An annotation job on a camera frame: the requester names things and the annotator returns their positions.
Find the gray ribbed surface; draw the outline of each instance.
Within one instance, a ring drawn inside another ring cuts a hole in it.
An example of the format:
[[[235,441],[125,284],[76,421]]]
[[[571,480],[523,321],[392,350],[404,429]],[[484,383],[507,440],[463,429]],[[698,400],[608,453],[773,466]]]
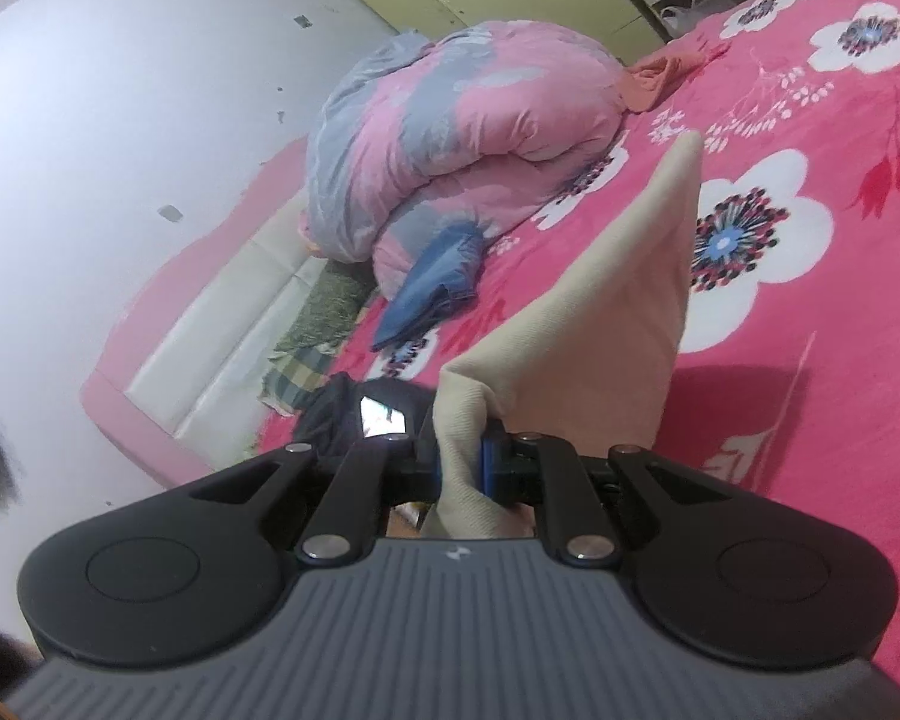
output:
[[[312,571],[265,630],[162,674],[55,661],[21,720],[787,718],[885,720],[900,691],[863,661],[800,675],[708,661],[647,625],[611,574],[537,541],[380,541]]]

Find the blue cloth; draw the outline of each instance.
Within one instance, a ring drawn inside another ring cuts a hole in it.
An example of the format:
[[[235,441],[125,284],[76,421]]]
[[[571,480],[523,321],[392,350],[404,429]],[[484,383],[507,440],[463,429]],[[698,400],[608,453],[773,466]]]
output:
[[[475,221],[454,221],[434,236],[386,308],[373,351],[423,336],[477,295],[484,233]]]

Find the plastic bag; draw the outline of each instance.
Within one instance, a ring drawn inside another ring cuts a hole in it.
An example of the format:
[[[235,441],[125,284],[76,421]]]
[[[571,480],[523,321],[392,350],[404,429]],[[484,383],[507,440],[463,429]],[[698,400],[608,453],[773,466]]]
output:
[[[690,7],[677,7],[672,5],[660,11],[660,19],[663,20],[671,37],[680,37],[701,23],[707,16],[722,13],[735,6],[733,0],[691,0]]]

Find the pink bedsheet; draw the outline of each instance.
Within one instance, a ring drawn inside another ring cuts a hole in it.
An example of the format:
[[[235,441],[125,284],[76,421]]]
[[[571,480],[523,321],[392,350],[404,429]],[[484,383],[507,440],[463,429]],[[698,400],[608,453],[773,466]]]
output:
[[[684,128],[706,133],[696,285],[656,448],[869,538],[900,581],[900,0],[754,0],[679,44],[727,52],[490,250],[480,298],[339,370],[435,385],[556,280]],[[283,440],[272,422],[266,440]],[[877,663],[900,681],[900,603]]]

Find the beige cloth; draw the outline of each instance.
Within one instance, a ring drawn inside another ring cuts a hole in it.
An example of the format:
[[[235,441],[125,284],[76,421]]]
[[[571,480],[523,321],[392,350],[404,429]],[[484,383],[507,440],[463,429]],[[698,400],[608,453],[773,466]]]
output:
[[[510,431],[565,437],[587,455],[653,443],[686,316],[702,152],[700,134],[680,135],[551,290],[442,367],[442,494],[425,536],[527,533],[525,519],[473,484],[489,416]]]

